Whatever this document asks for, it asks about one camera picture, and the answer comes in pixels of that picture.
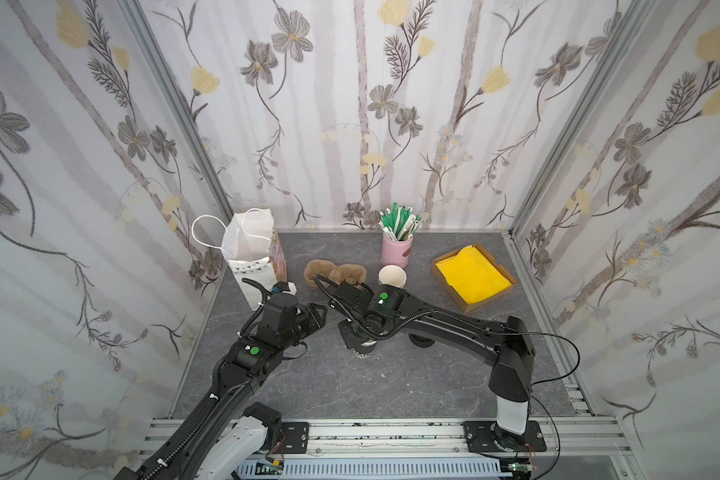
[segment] white rope handle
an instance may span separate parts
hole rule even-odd
[[[226,231],[228,231],[228,232],[230,231],[230,229],[227,228],[227,226],[224,225],[224,222],[222,222],[221,220],[219,220],[219,218],[217,218],[217,217],[215,217],[215,216],[212,216],[212,215],[201,215],[201,216],[198,216],[197,218],[195,218],[195,221],[192,222],[192,227],[190,228],[190,232],[192,233],[192,238],[195,239],[195,242],[197,242],[197,243],[200,244],[200,245],[208,246],[208,247],[210,247],[210,248],[218,248],[219,250],[224,251],[224,249],[221,248],[220,246],[205,244],[205,243],[201,242],[200,240],[198,240],[197,237],[195,236],[195,224],[197,223],[198,220],[200,220],[201,218],[203,218],[203,217],[205,217],[205,216],[210,216],[210,217],[213,218],[215,221],[219,222],[219,223],[221,224],[221,226],[224,227],[224,230],[226,230]]]
[[[240,228],[242,228],[242,232],[243,232],[245,235],[252,236],[252,237],[254,237],[254,238],[263,238],[264,240],[266,240],[266,241],[268,241],[268,242],[269,242],[269,241],[272,241],[272,238],[271,238],[271,237],[270,237],[270,238],[267,238],[266,236],[252,235],[252,234],[249,234],[249,233],[246,231],[246,216],[248,216],[248,212],[253,211],[253,210],[258,210],[259,212],[263,212],[263,211],[264,211],[264,209],[262,209],[262,208],[249,208],[248,211],[246,211],[246,212],[242,215],[242,220],[240,220]]]

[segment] yellow paper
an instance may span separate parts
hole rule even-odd
[[[512,283],[472,245],[445,260],[438,266],[445,281],[465,302],[477,303],[509,288]]]

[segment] pink cup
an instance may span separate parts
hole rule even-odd
[[[390,240],[386,235],[382,235],[382,263],[405,268],[408,264],[408,255],[411,254],[412,242],[413,235],[409,235],[403,242]]]

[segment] bundle of straws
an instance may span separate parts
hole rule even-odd
[[[386,212],[379,212],[382,219],[378,225],[382,228],[384,235],[395,242],[405,242],[418,228],[422,218],[412,214],[412,208],[405,208],[404,205],[392,206],[392,211],[387,208]]]

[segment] white paper cup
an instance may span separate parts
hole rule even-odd
[[[378,282],[382,285],[392,285],[397,288],[405,286],[405,270],[397,265],[386,265],[378,272]]]

